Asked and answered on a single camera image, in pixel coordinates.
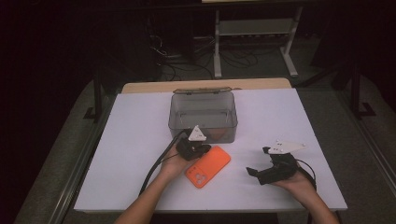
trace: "wooden table edge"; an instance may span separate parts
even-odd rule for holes
[[[169,92],[176,89],[231,87],[233,90],[290,89],[284,77],[127,83],[121,93]]]

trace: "metal stand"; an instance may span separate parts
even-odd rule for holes
[[[361,74],[358,71],[358,66],[353,64],[353,73],[351,79],[351,99],[350,107],[356,118],[361,119],[363,116],[375,116],[374,110],[367,103],[361,103],[365,111],[359,110],[360,96],[361,96]]]
[[[290,27],[289,40],[286,43],[285,47],[281,47],[280,48],[280,52],[282,53],[283,60],[285,61],[286,66],[288,67],[289,74],[290,74],[291,77],[297,77],[298,76],[297,70],[294,67],[294,63],[291,60],[289,52],[290,52],[291,44],[293,43],[294,36],[296,34],[296,31],[297,31],[298,22],[300,21],[300,17],[301,17],[302,11],[303,11],[302,7],[298,7],[297,8],[296,14],[294,15],[294,18],[293,18],[293,23],[292,23],[292,25]]]
[[[92,113],[92,107],[88,108],[84,119],[93,119],[93,122],[97,123],[102,115],[102,89],[98,72],[93,76],[93,94],[95,99],[95,113]]]
[[[215,54],[214,54],[214,70],[215,78],[221,78],[221,64],[219,56],[219,37],[221,35],[289,35],[288,42],[284,47],[280,48],[283,60],[288,67],[292,77],[297,77],[298,73],[294,67],[293,61],[289,55],[291,45],[298,23],[303,11],[302,7],[298,7],[293,19],[271,19],[271,20],[247,20],[247,21],[220,21],[219,11],[216,11],[215,24]]]

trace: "clear plastic container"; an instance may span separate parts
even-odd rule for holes
[[[235,139],[235,102],[230,91],[184,93],[172,96],[169,129],[174,137],[183,129],[199,126],[205,143],[231,143]]]

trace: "gray floor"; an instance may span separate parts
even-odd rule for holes
[[[299,76],[291,78],[282,62],[276,44],[260,46],[259,50],[238,51],[238,63],[224,61],[233,57],[223,51],[223,78],[286,77],[290,83],[300,83],[321,69],[309,66],[319,40],[316,38],[295,40],[290,52]],[[209,70],[190,64],[173,64],[176,71],[174,80],[209,79],[213,63],[211,54],[198,60]],[[163,80],[174,76],[173,69],[164,66]],[[348,109],[348,89],[333,91],[330,87],[333,75],[327,76],[308,88],[298,89],[306,113],[314,128],[318,141],[342,191],[348,209],[339,211],[344,224],[354,223],[394,223],[396,220],[396,199],[389,182],[377,162],[379,151],[386,157],[390,167],[395,167],[396,115],[384,103],[375,85],[363,78],[361,99],[369,103],[377,116],[355,119]],[[70,174],[77,164],[81,151],[87,146],[87,139],[98,129],[90,119],[84,119],[88,107],[93,106],[92,84],[87,86],[76,101],[75,107],[55,142],[49,157],[29,196],[27,197],[16,223],[111,223],[119,214],[88,215],[74,211],[73,202],[77,192],[69,192]],[[65,214],[54,212],[55,207],[67,208],[68,201],[59,201],[71,193],[70,207]],[[278,214],[279,223],[306,223],[306,213]]]

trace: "dark background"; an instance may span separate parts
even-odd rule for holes
[[[159,73],[158,58],[149,50],[145,16],[83,10],[92,4],[111,7],[106,1],[0,4],[0,222],[12,223],[71,107],[93,75],[99,73],[107,93],[114,93],[125,82],[155,81]],[[298,35],[322,37],[313,61],[316,66],[330,67],[352,55],[361,73],[396,110],[391,35],[396,24],[391,12],[386,1],[307,7]],[[205,20],[213,14],[206,13],[164,15],[167,20],[151,28],[169,40],[175,34],[184,36],[168,42],[189,55],[190,38],[211,32]],[[190,25],[193,29],[180,28]]]

